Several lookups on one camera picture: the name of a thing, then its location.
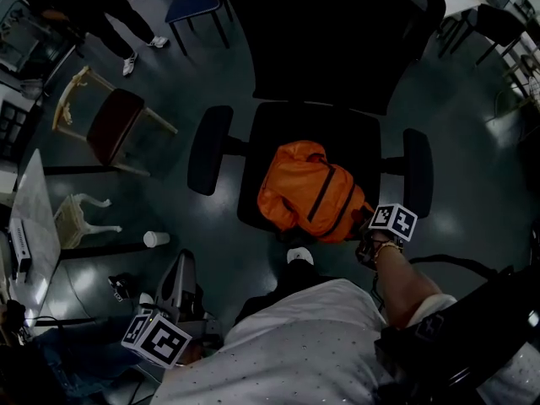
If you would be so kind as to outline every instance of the backpack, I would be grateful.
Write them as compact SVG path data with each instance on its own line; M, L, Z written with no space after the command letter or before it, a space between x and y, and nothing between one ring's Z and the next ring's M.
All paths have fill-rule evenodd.
M299 226L318 240L338 243L373 208L341 166L327 162L324 148L297 141L278 148L257 197L262 215L281 231Z

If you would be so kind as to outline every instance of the armrest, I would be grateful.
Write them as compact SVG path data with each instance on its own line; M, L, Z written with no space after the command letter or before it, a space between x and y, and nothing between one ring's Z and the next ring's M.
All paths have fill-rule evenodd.
M414 129L403 132L405 184L403 205L426 218L433 197L433 159L428 137Z
M187 167L187 186L193 191L203 195L212 195L215 191L232 118L230 106L213 106L204 113Z

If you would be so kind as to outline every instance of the white sneaker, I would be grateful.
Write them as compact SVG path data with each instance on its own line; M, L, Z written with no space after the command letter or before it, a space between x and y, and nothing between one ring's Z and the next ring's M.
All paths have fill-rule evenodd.
M134 51L131 57L124 60L124 70L122 71L124 77L133 72L133 68L135 68L135 60L137 60L137 55L138 54Z
M305 260L313 265L313 256L304 247L296 247L287 251L287 263L289 264L293 260Z
M154 38L152 39L152 41L149 43L149 44L146 44L148 46L155 46L156 48L163 48L164 45L168 42L169 40L166 38L166 37L163 37L163 36L154 36Z

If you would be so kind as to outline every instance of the paper cup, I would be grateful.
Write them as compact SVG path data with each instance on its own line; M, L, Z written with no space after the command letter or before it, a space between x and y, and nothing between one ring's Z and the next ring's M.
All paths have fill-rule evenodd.
M148 231L144 235L143 241L147 247L166 245L170 241L170 235L168 233L156 233L153 231Z

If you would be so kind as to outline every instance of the dotted shirt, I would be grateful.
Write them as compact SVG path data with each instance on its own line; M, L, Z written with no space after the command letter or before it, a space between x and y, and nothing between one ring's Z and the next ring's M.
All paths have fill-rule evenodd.
M413 319L454 302L426 300ZM345 279L322 283L248 316L214 356L172 370L152 405L374 403L392 382L375 357L385 326L365 291ZM538 370L540 356L526 346L480 393L488 403L532 403Z

